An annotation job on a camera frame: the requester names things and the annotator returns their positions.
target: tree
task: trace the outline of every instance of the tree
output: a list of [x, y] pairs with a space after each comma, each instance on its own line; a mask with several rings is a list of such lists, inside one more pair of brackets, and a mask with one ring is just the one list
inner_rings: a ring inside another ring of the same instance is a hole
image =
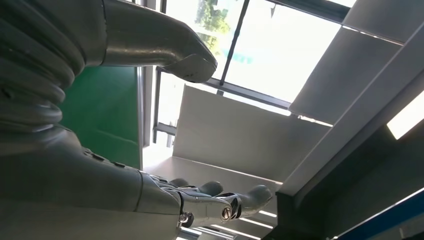
[[[226, 10], [215, 10], [217, 0], [199, 0], [199, 8], [197, 10], [196, 24], [204, 27], [204, 29], [214, 32], [226, 34], [230, 31], [230, 26], [225, 21], [227, 17]], [[206, 44], [209, 50], [216, 56], [221, 54], [219, 49], [219, 39], [204, 33], [198, 33], [200, 39]]]

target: metal window frame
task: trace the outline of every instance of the metal window frame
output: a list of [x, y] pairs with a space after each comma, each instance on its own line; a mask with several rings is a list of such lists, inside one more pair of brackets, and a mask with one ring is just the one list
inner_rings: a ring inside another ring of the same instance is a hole
[[[350, 7], [340, 5], [338, 3], [328, 0], [264, 0], [277, 5], [296, 9], [298, 11], [314, 15], [316, 17], [338, 23], [342, 25], [343, 20], [348, 14]], [[231, 42], [231, 46], [228, 51], [228, 56], [225, 62], [225, 67], [222, 72], [221, 79], [211, 78], [207, 82], [203, 83], [209, 87], [217, 89], [216, 94], [223, 96], [224, 92], [231, 93], [243, 98], [254, 100], [263, 104], [271, 105], [277, 108], [287, 110], [290, 106], [290, 102], [247, 89], [229, 82], [226, 82], [226, 76], [230, 67], [231, 60], [233, 58], [234, 49], [236, 48], [237, 39], [239, 38], [240, 31], [243, 25], [243, 19], [249, 7], [250, 0], [244, 0], [243, 7], [240, 12], [240, 17], [234, 36]], [[161, 0], [160, 12], [166, 14], [167, 11], [167, 0]], [[158, 131], [165, 132], [168, 135], [175, 136], [177, 128], [175, 126], [167, 125], [159, 122], [159, 97], [161, 91], [161, 75], [165, 72], [162, 68], [156, 68], [156, 89], [154, 97], [154, 118], [153, 118], [153, 143], [156, 143]]]

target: ceiling light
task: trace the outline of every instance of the ceiling light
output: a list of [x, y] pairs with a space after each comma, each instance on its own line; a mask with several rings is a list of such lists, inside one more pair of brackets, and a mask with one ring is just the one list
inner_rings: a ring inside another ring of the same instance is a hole
[[400, 139], [424, 119], [423, 107], [424, 91], [387, 123], [387, 127], [390, 129], [395, 139]]
[[242, 236], [245, 236], [245, 237], [248, 237], [248, 238], [251, 238], [251, 239], [261, 240], [260, 237], [252, 236], [252, 235], [249, 235], [249, 234], [241, 232], [241, 231], [236, 231], [236, 230], [226, 228], [226, 227], [223, 227], [223, 226], [219, 226], [219, 225], [211, 225], [211, 226], [214, 227], [214, 228], [217, 228], [217, 229], [222, 229], [222, 230], [234, 233], [234, 234], [242, 235]]
[[212, 235], [212, 236], [215, 236], [215, 237], [219, 237], [219, 238], [223, 238], [223, 239], [226, 239], [226, 240], [234, 240], [234, 238], [236, 237], [234, 235], [226, 234], [226, 233], [220, 232], [220, 231], [215, 230], [215, 229], [201, 227], [201, 226], [196, 227], [195, 229], [199, 230], [202, 233]]
[[183, 226], [181, 227], [181, 230], [183, 230], [185, 232], [192, 233], [192, 234], [196, 234], [196, 235], [199, 235], [199, 236], [202, 235], [202, 232], [201, 231], [196, 231], [194, 229], [183, 227]]
[[240, 219], [240, 220], [242, 220], [242, 221], [245, 221], [245, 222], [251, 223], [251, 224], [256, 224], [256, 225], [259, 225], [259, 226], [265, 227], [265, 228], [269, 228], [269, 229], [273, 229], [273, 228], [274, 228], [274, 227], [273, 227], [273, 226], [271, 226], [271, 225], [266, 225], [266, 224], [263, 224], [263, 223], [261, 223], [261, 222], [253, 221], [253, 220], [250, 220], [250, 219], [247, 219], [247, 218], [244, 218], [244, 217], [239, 218], [239, 219]]
[[270, 216], [270, 217], [273, 217], [273, 218], [276, 218], [276, 217], [277, 217], [277, 214], [270, 213], [270, 212], [267, 212], [267, 211], [262, 211], [262, 210], [260, 210], [260, 211], [259, 211], [259, 213], [260, 213], [260, 214], [267, 215], [267, 216]]

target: green wall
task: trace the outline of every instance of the green wall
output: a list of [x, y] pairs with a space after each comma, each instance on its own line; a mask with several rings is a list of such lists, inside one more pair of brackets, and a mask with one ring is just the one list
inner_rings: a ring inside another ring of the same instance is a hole
[[61, 124], [112, 162], [140, 168], [134, 67], [88, 67], [66, 91]]

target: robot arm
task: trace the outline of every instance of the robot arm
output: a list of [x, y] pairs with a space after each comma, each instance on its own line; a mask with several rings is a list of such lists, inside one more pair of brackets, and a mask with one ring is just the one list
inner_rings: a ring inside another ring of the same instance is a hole
[[217, 62], [186, 24], [120, 0], [0, 1], [0, 236], [175, 239], [180, 226], [250, 216], [264, 186], [221, 194], [165, 181], [83, 148], [57, 125], [85, 66], [159, 65], [201, 83]]

